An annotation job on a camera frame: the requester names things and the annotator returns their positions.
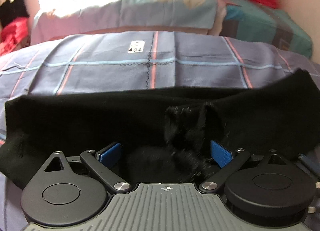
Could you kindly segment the black pants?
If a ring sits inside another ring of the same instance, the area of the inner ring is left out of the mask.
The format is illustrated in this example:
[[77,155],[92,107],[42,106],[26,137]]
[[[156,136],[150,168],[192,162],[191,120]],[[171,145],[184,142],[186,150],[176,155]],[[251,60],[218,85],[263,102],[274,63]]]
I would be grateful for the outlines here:
[[177,182],[210,154],[210,142],[295,160],[319,145],[319,88],[305,70],[259,89],[170,88],[21,96],[5,104],[1,172],[24,188],[56,151],[75,156],[119,142],[130,182]]

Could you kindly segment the purple plaid bed sheet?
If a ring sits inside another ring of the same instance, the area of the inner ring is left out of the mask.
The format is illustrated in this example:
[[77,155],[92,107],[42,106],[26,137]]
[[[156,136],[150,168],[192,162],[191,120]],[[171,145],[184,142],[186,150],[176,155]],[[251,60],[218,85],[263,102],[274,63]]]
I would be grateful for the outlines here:
[[[141,53],[128,53],[132,41]],[[183,32],[74,35],[1,57],[1,146],[7,139],[5,104],[21,96],[62,96],[170,88],[259,89],[297,70],[319,88],[319,65],[265,43]],[[131,184],[127,193],[44,193],[50,155],[21,193],[7,193],[21,207],[26,230],[308,230],[319,213],[319,161],[295,160],[276,150],[269,164],[286,164],[290,187],[273,193],[203,193],[200,184],[221,167],[206,156],[177,182],[130,182],[136,169],[120,144],[111,168]],[[251,154],[241,169],[256,168]]]

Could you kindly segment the white sheet label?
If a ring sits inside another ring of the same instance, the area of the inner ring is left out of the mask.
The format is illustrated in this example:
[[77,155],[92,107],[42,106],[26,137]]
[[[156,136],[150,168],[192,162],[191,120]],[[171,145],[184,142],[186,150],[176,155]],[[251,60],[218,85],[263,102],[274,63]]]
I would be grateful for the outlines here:
[[130,43],[129,49],[128,49],[128,53],[132,54],[132,53],[141,53],[144,50],[144,46],[145,46],[145,42],[144,41],[132,41]]

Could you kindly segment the teal patchwork pillow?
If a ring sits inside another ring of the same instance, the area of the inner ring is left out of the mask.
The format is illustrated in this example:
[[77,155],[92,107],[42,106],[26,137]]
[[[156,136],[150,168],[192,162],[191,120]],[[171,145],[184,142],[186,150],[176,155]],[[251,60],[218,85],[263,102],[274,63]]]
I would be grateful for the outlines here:
[[285,11],[248,0],[224,1],[231,4],[226,6],[221,36],[263,42],[311,58],[313,43],[310,36]]

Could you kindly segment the light blue cloud pillow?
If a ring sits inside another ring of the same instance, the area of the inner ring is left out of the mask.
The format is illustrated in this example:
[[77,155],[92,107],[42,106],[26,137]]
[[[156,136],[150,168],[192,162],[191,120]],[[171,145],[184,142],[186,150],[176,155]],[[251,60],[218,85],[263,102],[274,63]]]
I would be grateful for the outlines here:
[[217,12],[218,0],[50,0],[34,17],[31,44],[123,31],[218,35]]

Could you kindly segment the red clothes pile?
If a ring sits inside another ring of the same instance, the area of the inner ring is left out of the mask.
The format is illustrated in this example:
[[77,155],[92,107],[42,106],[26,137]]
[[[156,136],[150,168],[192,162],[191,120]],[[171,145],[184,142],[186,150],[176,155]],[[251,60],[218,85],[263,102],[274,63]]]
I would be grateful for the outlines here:
[[11,53],[28,35],[28,19],[18,17],[1,31],[1,56]]

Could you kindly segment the clutter of clothes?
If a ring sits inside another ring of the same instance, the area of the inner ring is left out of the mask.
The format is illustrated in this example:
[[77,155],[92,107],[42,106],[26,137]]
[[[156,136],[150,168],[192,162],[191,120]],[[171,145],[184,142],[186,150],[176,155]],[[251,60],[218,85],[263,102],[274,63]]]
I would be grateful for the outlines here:
[[5,28],[19,17],[29,18],[24,0],[1,0],[1,27]]

